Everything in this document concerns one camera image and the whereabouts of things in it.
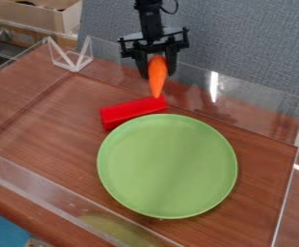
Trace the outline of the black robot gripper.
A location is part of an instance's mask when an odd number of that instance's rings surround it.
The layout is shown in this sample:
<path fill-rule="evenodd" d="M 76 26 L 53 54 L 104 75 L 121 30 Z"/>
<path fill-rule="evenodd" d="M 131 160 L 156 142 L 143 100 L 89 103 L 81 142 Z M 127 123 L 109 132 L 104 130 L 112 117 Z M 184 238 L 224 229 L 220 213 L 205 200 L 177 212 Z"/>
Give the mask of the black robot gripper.
<path fill-rule="evenodd" d="M 165 52 L 168 63 L 168 75 L 176 71 L 177 52 L 189 47 L 187 27 L 165 27 L 163 35 L 156 39 L 145 39 L 140 32 L 119 37 L 120 54 L 123 58 L 132 57 L 139 73 L 144 79 L 148 78 L 147 54 Z"/>

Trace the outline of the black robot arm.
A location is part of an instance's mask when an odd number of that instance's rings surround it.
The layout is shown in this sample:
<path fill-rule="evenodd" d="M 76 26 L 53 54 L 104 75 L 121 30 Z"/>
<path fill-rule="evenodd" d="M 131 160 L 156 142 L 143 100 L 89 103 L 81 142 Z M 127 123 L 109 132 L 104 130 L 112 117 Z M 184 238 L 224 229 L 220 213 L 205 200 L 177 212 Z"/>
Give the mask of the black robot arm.
<path fill-rule="evenodd" d="M 139 13 L 140 31 L 117 39 L 120 55 L 135 60 L 143 78 L 148 78 L 148 56 L 163 55 L 168 63 L 168 75 L 173 75 L 177 53 L 189 47 L 189 29 L 165 27 L 161 13 L 176 14 L 179 3 L 175 3 L 173 12 L 163 8 L 163 0 L 135 0 L 133 8 Z"/>

